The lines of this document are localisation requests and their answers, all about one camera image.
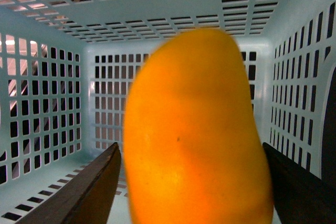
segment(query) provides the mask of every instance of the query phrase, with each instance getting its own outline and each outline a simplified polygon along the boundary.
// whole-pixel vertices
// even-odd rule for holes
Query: yellow mango
[[[235,41],[196,29],[161,46],[131,87],[124,162],[134,224],[269,224],[269,167]]]

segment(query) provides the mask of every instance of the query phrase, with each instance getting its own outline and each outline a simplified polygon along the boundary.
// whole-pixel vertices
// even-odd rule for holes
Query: plastic basket
[[[0,223],[122,148],[136,72],[195,27],[235,37],[261,141],[335,187],[335,1],[0,0]],[[123,169],[119,182],[110,221],[130,223]]]

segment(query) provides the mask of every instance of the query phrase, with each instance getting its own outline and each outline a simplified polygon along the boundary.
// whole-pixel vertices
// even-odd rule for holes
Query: light blue plastic basket
[[[122,148],[136,72],[195,27],[235,37],[261,141],[321,178],[335,1],[0,0],[0,223],[38,207],[112,143]],[[110,217],[130,223],[123,168]]]

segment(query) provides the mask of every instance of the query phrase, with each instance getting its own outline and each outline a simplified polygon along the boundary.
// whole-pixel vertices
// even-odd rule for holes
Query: ripe mango
[[[131,87],[124,162],[134,224],[270,224],[272,186],[235,41],[196,29]]]

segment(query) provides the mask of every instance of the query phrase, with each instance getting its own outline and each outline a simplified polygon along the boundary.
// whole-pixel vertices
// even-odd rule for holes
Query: rectangular hole
[[[280,63],[278,62],[277,64],[278,68],[277,68],[277,80],[279,80],[279,76],[280,76]]]
[[[316,98],[316,85],[312,86],[311,89],[311,103],[310,103],[310,111],[315,111],[315,98]]]
[[[295,143],[292,144],[292,158],[293,161],[295,160]]]
[[[49,112],[49,100],[43,99],[43,112],[48,113]]]
[[[286,125],[286,111],[284,110],[284,116],[283,116],[283,121],[282,121],[282,129],[285,130],[285,125]]]
[[[50,192],[50,191],[42,190],[42,191],[39,192],[39,194],[41,194],[41,195],[45,195],[45,196],[51,196],[53,193]]]
[[[48,63],[42,62],[42,76],[48,76]]]
[[[292,79],[294,79],[294,71],[295,71],[295,58],[292,59],[292,74],[291,74]]]
[[[294,49],[293,49],[294,51],[296,50],[297,41],[298,41],[298,32],[296,32],[294,36]]]
[[[313,20],[311,20],[311,21],[309,22],[308,43],[307,43],[308,46],[310,46],[310,44],[311,44],[311,36],[312,36],[312,32],[313,32]]]
[[[303,86],[303,98],[302,98],[302,109],[306,109],[307,104],[307,85]]]
[[[304,126],[305,126],[305,125],[304,125],[304,124],[305,124],[305,123],[304,123],[305,121],[304,121],[304,120],[305,120],[305,118],[302,117],[302,118],[301,118],[301,131],[300,131],[300,140],[301,140],[301,141],[303,141],[303,136],[304,136],[304,134],[305,134],[305,127],[304,127]]]
[[[330,38],[332,36],[333,23],[334,23],[334,15],[335,15],[335,3],[333,3],[330,6],[330,9],[329,9],[329,20],[328,20],[327,38]]]
[[[308,133],[308,144],[311,145],[312,140],[312,133],[313,133],[313,120],[309,120],[309,133]]]
[[[24,173],[30,172],[30,158],[24,159]]]
[[[83,2],[90,2],[92,0],[71,0],[72,2],[74,2],[75,4],[78,4],[78,3],[83,3]]]
[[[251,100],[254,99],[254,95],[255,95],[255,86],[254,84],[250,84],[250,95],[251,95]]]
[[[278,2],[255,4],[254,7],[276,6]]]
[[[298,164],[301,166],[302,165],[302,148],[299,148],[299,159],[298,159]]]
[[[290,86],[290,92],[289,92],[289,106],[292,106],[293,101],[293,85]]]
[[[289,73],[289,59],[287,60],[287,66],[286,66],[286,80],[288,79],[288,73]]]
[[[310,171],[310,160],[311,160],[311,154],[307,152],[307,162],[306,162],[306,170]]]
[[[280,86],[280,104],[282,104],[282,85]]]
[[[304,70],[305,78],[307,78],[308,74],[309,74],[309,58],[310,58],[310,53],[307,53],[307,55],[306,55],[306,68]]]
[[[296,136],[297,125],[298,125],[298,115],[294,115],[293,136]]]
[[[248,80],[256,79],[256,65],[248,66]]]
[[[12,221],[17,221],[19,218],[21,218],[21,215],[14,214],[12,212],[7,212],[4,215],[1,216],[2,218],[12,220]]]
[[[12,179],[19,177],[19,162],[12,163]]]
[[[331,51],[331,47],[326,47],[326,50],[324,52],[324,59],[327,58],[327,56],[329,55],[330,51]]]
[[[30,140],[25,139],[23,140],[23,154],[29,154],[30,153]]]
[[[39,118],[33,119],[33,127],[34,127],[34,133],[40,132],[40,119]]]
[[[300,49],[303,47],[303,39],[305,37],[305,27],[303,26],[302,29],[301,29],[301,41],[300,41]]]
[[[282,63],[281,63],[281,80],[283,80],[283,75],[284,75],[284,65],[285,65],[285,62],[282,61]]]
[[[37,197],[31,197],[27,199],[28,201],[34,202],[34,203],[41,203],[43,199],[37,198]]]
[[[53,146],[54,147],[58,146],[58,133],[57,132],[52,135],[52,139],[53,139]]]
[[[41,157],[40,157],[40,155],[37,155],[37,156],[34,157],[34,167],[35,167],[35,169],[41,167]]]
[[[20,204],[20,205],[16,206],[15,208],[19,209],[19,210],[22,210],[22,211],[25,211],[25,212],[29,212],[33,209],[33,207],[31,207],[31,206],[27,206],[27,205],[23,205],[23,204]]]
[[[301,64],[302,64],[302,55],[299,56],[299,64],[298,64],[298,79],[301,76]]]
[[[319,14],[316,42],[319,42],[321,40],[322,20],[323,20],[323,12]]]
[[[287,85],[285,86],[285,98],[284,98],[285,105],[287,105]]]
[[[315,58],[314,58],[314,69],[313,69],[313,77],[317,77],[318,68],[319,68],[319,54],[320,51],[315,51]]]
[[[296,86],[296,100],[295,100],[295,108],[299,107],[299,97],[300,97],[300,86]]]

